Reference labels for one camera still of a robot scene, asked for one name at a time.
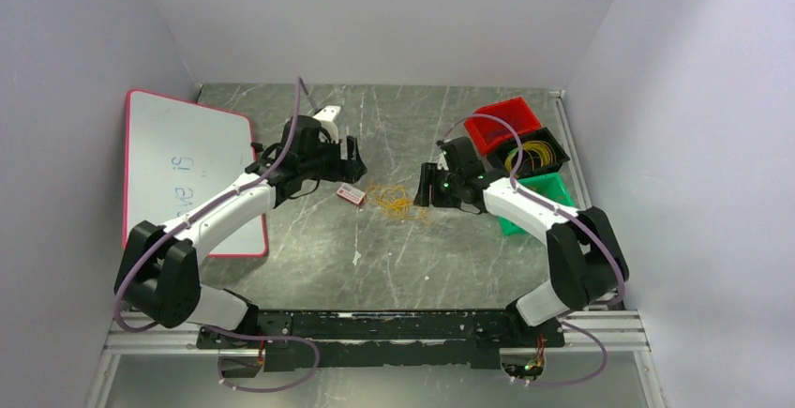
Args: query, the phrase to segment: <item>marble tabletop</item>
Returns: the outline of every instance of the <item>marble tabletop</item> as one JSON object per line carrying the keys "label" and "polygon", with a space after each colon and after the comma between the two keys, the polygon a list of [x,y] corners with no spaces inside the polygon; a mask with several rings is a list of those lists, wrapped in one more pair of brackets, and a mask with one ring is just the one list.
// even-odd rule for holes
{"label": "marble tabletop", "polygon": [[[521,88],[315,84],[321,106],[339,105],[340,136],[359,138],[368,173],[356,186],[402,185],[416,193],[420,164],[459,118],[523,97],[565,147],[563,122],[548,91]],[[277,142],[293,107],[291,84],[206,84],[199,102],[245,114],[256,141]],[[304,101],[303,113],[311,107]],[[466,134],[463,127],[452,137]],[[581,181],[560,170],[577,205]],[[367,203],[357,209],[322,182],[266,218],[270,250],[261,259],[202,263],[202,282],[228,288],[263,309],[501,308],[547,277],[547,253],[527,234],[504,236],[497,218],[430,208],[430,222],[392,219]]]}

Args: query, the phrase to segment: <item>white enclosure wall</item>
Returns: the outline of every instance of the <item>white enclosure wall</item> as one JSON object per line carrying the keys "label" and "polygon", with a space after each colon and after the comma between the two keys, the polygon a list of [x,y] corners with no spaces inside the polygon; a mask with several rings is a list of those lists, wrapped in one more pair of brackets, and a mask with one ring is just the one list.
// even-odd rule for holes
{"label": "white enclosure wall", "polygon": [[561,89],[612,0],[155,0],[200,82]]}
{"label": "white enclosure wall", "polygon": [[125,93],[193,86],[151,0],[0,1],[0,404],[82,406],[121,256]]}
{"label": "white enclosure wall", "polygon": [[795,0],[615,0],[568,86],[672,407],[793,406]]}

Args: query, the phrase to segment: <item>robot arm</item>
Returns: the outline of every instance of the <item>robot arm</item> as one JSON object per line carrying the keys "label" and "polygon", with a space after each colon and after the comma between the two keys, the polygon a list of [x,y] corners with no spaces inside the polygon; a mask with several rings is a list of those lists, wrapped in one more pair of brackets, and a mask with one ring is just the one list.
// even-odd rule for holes
{"label": "robot arm", "polygon": [[423,164],[414,204],[437,207],[472,204],[481,212],[514,222],[547,246],[547,280],[511,304],[528,325],[540,325],[570,310],[581,310],[618,284],[612,268],[596,247],[583,251],[591,245],[588,236],[558,212],[576,216],[592,230],[616,259],[623,279],[628,279],[626,262],[604,211],[595,206],[580,211],[535,194],[554,206],[555,211],[551,211],[515,192],[505,171],[487,172],[469,138],[456,138],[439,146],[440,162]]}
{"label": "robot arm", "polygon": [[[285,159],[266,180],[241,190],[274,163],[271,155],[276,152],[274,156],[278,156],[284,149],[290,123],[285,125],[280,143],[267,148],[253,144],[259,154],[257,160],[220,193],[233,190],[237,194],[213,207],[198,222],[188,225],[156,250],[127,288],[124,300],[168,328],[191,322],[216,325],[243,334],[256,333],[258,308],[239,295],[202,285],[199,263],[248,221],[294,196],[305,181],[355,183],[367,172],[354,137],[347,137],[348,158],[341,157],[341,144],[334,124],[339,111],[339,107],[332,106],[313,117],[299,116]],[[208,201],[163,225],[146,220],[136,225],[127,240],[115,290],[118,291],[132,266],[166,231],[187,222],[210,203]]]}

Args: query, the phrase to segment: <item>black base bar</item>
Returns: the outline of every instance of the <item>black base bar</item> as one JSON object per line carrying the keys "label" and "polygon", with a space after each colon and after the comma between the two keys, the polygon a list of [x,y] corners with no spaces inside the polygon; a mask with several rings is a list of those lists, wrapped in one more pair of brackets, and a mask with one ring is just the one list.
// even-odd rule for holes
{"label": "black base bar", "polygon": [[[265,335],[293,335],[314,340],[320,367],[380,367],[469,364],[473,369],[500,369],[500,349],[535,347],[542,336],[547,347],[565,344],[560,323],[550,319],[527,326],[507,310],[319,311],[264,310],[259,316]],[[257,341],[233,341],[202,328],[199,349],[258,348]],[[312,350],[298,342],[265,344],[263,371],[305,369]]]}

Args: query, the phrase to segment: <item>small box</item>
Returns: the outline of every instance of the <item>small box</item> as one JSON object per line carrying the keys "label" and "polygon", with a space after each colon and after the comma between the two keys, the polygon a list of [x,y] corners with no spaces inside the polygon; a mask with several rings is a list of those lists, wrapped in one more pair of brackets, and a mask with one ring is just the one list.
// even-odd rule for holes
{"label": "small box", "polygon": [[361,206],[367,197],[362,190],[356,189],[347,183],[343,183],[342,186],[337,189],[337,195],[356,206]]}

